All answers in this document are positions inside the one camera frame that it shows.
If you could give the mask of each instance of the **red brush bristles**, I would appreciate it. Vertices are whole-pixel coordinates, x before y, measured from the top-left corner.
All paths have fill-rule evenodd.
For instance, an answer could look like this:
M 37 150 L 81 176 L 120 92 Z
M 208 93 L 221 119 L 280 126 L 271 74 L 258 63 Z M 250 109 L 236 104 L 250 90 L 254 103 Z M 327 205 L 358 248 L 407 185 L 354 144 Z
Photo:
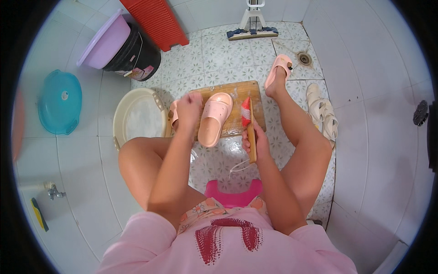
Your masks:
M 249 123 L 251 123 L 251 111 L 250 111 L 250 97 L 246 98 L 245 101 L 242 103 L 242 108 L 240 109 L 240 112 L 242 114 L 242 125 L 247 127 Z

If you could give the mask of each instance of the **wall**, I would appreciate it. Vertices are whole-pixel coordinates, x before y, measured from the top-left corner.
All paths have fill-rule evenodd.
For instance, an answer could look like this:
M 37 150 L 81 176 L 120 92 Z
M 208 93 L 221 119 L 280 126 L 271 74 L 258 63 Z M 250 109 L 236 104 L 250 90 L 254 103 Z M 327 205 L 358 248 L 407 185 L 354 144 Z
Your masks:
M 261 10 L 266 21 L 300 22 L 304 18 L 309 1 L 267 0 Z M 248 8 L 244 0 L 167 0 L 167 2 L 186 33 L 240 23 L 244 10 Z M 126 10 L 119 0 L 64 0 L 60 11 L 97 31 L 118 8 Z
M 60 273 L 92 273 L 127 219 L 141 210 L 133 198 L 126 198 L 132 196 L 118 171 L 112 134 L 114 111 L 131 82 L 112 72 L 76 66 L 95 35 L 93 29 L 105 19 L 93 20 L 102 15 L 87 13 L 77 3 L 71 7 L 64 3 L 40 29 L 21 73 L 18 87 L 25 105 L 25 131 L 15 173 L 26 217 L 50 262 Z M 68 136 L 47 132 L 38 116 L 42 82 L 55 69 L 74 74 L 82 89 L 80 121 Z M 51 201 L 47 190 L 37 188 L 44 181 L 54 182 L 67 197 Z M 33 213 L 29 201 L 33 197 L 47 232 Z
M 426 125 L 412 115 L 433 100 L 430 75 L 389 0 L 312 0 L 303 25 L 339 120 L 327 234 L 371 273 L 399 239 L 412 243 L 429 203 Z

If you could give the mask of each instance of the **faucet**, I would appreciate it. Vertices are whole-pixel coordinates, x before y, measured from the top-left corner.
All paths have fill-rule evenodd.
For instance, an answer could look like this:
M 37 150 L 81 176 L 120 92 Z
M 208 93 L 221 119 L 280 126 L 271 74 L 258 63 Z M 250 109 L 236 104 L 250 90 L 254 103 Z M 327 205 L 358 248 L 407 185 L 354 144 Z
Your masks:
M 58 190 L 56 189 L 56 185 L 53 184 L 52 187 L 47 190 L 47 193 L 50 196 L 50 199 L 53 201 L 54 197 L 58 197 L 58 198 L 63 198 L 65 196 L 67 196 L 67 194 L 65 192 L 58 192 Z

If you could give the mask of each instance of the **floor drain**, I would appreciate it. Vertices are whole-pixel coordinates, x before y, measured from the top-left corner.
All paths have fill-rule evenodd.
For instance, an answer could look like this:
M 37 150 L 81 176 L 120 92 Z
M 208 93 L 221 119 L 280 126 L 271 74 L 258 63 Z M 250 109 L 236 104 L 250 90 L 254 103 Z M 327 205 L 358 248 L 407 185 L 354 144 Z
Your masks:
M 309 54 L 305 53 L 305 52 L 299 52 L 298 53 L 298 61 L 304 65 L 304 66 L 308 66 L 312 63 L 312 58 L 310 57 Z

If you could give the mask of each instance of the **hand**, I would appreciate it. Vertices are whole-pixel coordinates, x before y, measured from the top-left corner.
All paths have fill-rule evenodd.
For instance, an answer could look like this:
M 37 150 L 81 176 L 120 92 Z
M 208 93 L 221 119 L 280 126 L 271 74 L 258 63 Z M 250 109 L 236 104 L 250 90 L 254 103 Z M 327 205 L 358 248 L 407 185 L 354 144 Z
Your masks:
M 202 95 L 200 93 L 187 93 L 178 101 L 178 131 L 188 130 L 190 134 L 199 120 L 202 108 Z
M 269 140 L 266 134 L 263 132 L 261 126 L 258 125 L 257 121 L 254 120 L 254 131 L 255 131 L 255 143 L 257 147 L 257 163 L 259 160 L 267 159 L 271 157 L 271 152 L 269 151 Z M 251 151 L 251 144 L 248 141 L 248 131 L 245 129 L 242 132 L 242 148 L 249 153 Z

